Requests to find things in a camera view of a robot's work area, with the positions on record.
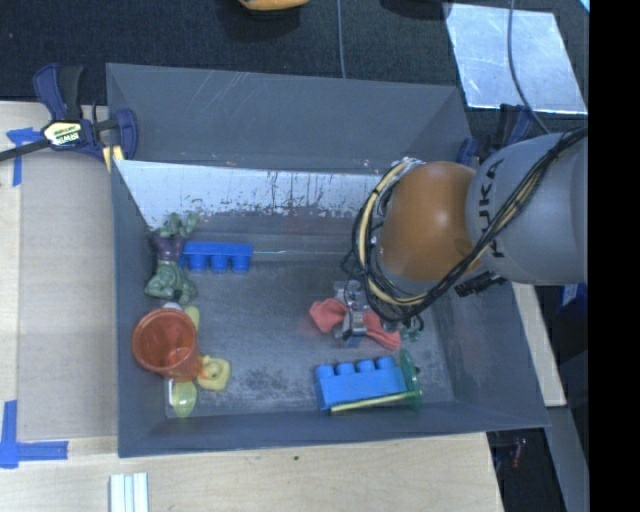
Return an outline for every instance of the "tabletop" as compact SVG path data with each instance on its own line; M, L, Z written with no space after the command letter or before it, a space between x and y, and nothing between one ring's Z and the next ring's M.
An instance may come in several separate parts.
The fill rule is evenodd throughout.
M42 105L0 102L0 150L13 147L7 130L47 121ZM19 399L19 440L67 439L69 447L67 460L0 470L1 508L107 510L110 476L142 472L154 511L503 510L484 433L119 459L106 167L46 149L23 159L19 186L13 170L13 161L0 164L0 401ZM39 196L29 192L35 180L51 180ZM69 258L80 266L65 266ZM545 404L565 405L535 291L514 291ZM82 357L70 360L69 347ZM70 378L92 369L86 385Z

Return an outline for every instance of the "orange plastic cup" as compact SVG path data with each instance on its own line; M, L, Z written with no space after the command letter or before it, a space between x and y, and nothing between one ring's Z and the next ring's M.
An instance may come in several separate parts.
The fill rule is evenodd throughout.
M176 382L195 379L202 366L196 326L178 309L155 309L142 317L131 349L140 366Z

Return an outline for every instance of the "green toy figure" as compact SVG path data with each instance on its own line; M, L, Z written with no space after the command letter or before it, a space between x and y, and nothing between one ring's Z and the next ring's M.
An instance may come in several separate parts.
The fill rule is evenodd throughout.
M181 306L196 298L196 287L187 279L178 262L184 244L197 223L197 213L188 214L184 224L177 213L172 213L164 226L153 232L151 241L157 251L158 266L144 289L147 295L177 300Z

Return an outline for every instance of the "blue duplo block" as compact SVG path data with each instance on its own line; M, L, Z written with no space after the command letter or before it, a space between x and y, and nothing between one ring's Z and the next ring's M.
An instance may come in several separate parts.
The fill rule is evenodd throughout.
M321 365L315 374L316 398L321 410L407 391L402 369L391 356L380 357L375 362L363 359L356 364Z
M184 245L180 266L188 265L192 272L202 272L207 262L213 272L226 272L231 266L234 272L247 272L253 256L249 244L223 244L218 242L187 242Z

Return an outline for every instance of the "blue tape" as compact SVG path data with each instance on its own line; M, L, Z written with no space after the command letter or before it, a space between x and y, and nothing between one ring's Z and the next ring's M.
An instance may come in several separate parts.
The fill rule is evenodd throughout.
M66 460L69 441L21 443L16 440L18 401L4 403L2 440L0 441L0 468L15 469L21 461Z
M34 130L31 127L9 130L7 132L7 137L9 137L9 140L13 142L16 147L44 139L39 131ZM13 186L15 187L20 185L20 183L22 183L22 157L18 156L13 162Z

